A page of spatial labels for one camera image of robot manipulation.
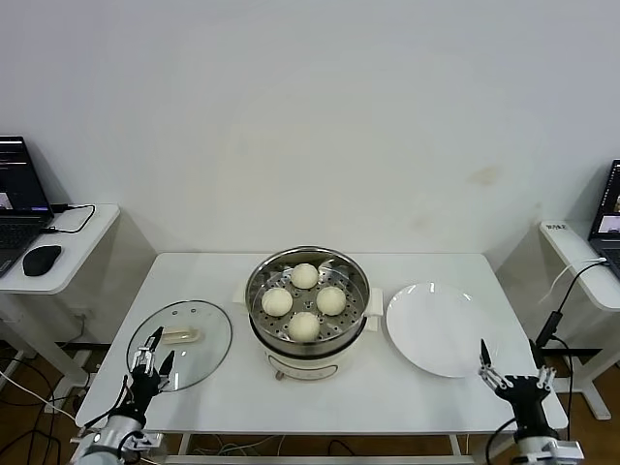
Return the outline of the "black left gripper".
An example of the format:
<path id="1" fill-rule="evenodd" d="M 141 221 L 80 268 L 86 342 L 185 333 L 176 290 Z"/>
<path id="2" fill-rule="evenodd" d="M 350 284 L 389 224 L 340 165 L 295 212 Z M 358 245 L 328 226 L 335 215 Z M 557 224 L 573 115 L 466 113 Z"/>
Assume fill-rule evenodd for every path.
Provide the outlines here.
<path id="1" fill-rule="evenodd" d="M 170 382 L 175 350 L 166 356 L 159 371 L 153 368 L 154 354 L 163 332 L 164 328 L 159 326 L 134 354 L 132 384 L 127 405 L 131 417 L 138 422 L 146 422 L 145 414 L 152 399 L 159 394 L 160 388 L 165 388 Z"/>

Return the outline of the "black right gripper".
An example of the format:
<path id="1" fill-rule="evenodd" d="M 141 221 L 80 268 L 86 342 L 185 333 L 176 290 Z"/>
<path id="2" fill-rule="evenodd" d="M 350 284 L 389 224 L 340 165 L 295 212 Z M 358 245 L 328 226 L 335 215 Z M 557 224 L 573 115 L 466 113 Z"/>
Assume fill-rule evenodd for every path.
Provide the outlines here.
<path id="1" fill-rule="evenodd" d="M 511 405 L 518 430 L 549 430 L 543 401 L 550 394 L 556 369 L 546 365 L 541 350 L 532 339 L 528 342 L 538 369 L 538 378 L 514 375 L 505 378 L 493 366 L 490 352 L 483 339 L 480 341 L 478 373 L 491 390 L 501 390 L 501 398 Z"/>

